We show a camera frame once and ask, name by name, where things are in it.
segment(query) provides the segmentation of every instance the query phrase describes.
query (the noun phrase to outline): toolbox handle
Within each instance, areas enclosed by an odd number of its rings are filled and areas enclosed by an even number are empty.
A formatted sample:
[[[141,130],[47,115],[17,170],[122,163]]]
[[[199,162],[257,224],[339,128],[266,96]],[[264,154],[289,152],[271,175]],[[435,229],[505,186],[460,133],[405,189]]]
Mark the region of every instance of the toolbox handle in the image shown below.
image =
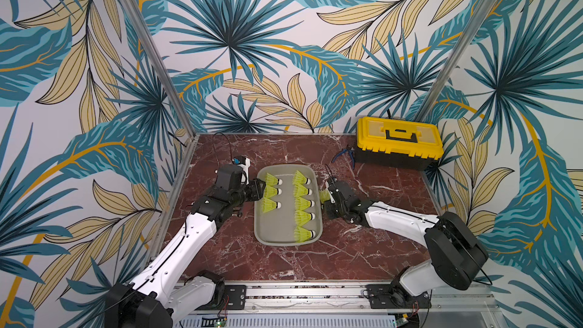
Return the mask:
[[[417,134],[415,132],[411,132],[408,133],[406,130],[404,129],[395,129],[393,130],[394,132],[397,132],[395,135],[391,136],[390,135],[390,130],[386,129],[385,133],[387,135],[387,139],[388,140],[393,140],[393,141],[403,141],[403,142],[413,142],[413,143],[417,143]]]

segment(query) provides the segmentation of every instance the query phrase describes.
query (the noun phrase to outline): tropical leaf wallpaper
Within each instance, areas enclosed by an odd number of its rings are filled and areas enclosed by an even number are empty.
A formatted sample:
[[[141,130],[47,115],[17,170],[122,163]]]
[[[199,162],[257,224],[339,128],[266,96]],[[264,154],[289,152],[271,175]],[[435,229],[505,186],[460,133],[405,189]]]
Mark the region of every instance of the tropical leaf wallpaper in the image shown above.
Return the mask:
[[[445,145],[427,178],[485,244],[510,327],[583,326],[581,3],[495,6],[426,118]]]
[[[159,31],[166,2],[137,2]],[[189,139],[118,0],[3,3],[0,327],[101,327]]]
[[[479,0],[164,2],[145,18],[196,131],[344,133],[404,118]],[[519,2],[500,0],[489,28]]]

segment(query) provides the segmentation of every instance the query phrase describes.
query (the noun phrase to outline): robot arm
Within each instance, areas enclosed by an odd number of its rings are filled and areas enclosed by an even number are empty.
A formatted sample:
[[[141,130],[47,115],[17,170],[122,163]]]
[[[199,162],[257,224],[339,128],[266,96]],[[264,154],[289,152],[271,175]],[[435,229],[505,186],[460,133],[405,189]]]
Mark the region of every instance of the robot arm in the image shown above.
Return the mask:
[[[324,209],[331,218],[393,232],[422,244],[431,259],[402,270],[390,285],[395,306],[441,286],[466,290],[488,259],[484,246],[454,213],[438,217],[394,208],[382,201],[361,200],[344,181],[326,181],[330,200]]]
[[[118,283],[106,295],[105,326],[169,328],[194,309],[220,305],[224,292],[221,276],[200,272],[187,285],[174,286],[202,246],[233,213],[241,215],[245,201],[259,200],[265,182],[249,180],[248,158],[217,170],[215,184],[192,203],[191,214],[164,250],[128,285]]]

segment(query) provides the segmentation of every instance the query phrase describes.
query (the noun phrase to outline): toolbox lid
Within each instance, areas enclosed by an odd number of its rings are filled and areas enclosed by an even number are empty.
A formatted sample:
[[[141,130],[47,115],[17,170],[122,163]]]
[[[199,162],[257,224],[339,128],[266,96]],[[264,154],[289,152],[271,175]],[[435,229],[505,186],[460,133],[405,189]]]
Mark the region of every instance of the toolbox lid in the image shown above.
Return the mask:
[[[443,143],[437,127],[415,121],[363,117],[357,124],[357,145],[363,151],[392,152],[439,159]]]

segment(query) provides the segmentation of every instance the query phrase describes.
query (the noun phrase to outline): blue-handled pliers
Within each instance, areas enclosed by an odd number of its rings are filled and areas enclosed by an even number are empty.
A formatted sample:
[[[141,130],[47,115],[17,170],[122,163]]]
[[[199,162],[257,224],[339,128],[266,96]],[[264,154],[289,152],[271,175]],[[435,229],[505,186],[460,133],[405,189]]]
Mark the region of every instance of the blue-handled pliers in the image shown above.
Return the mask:
[[[339,158],[340,156],[344,155],[345,153],[348,153],[348,156],[350,156],[350,160],[352,161],[352,169],[354,170],[354,149],[350,145],[347,145],[345,149],[343,149],[339,153],[337,153],[336,156],[334,156],[334,158],[332,158],[332,163],[334,163],[334,161],[336,161],[336,158]]]

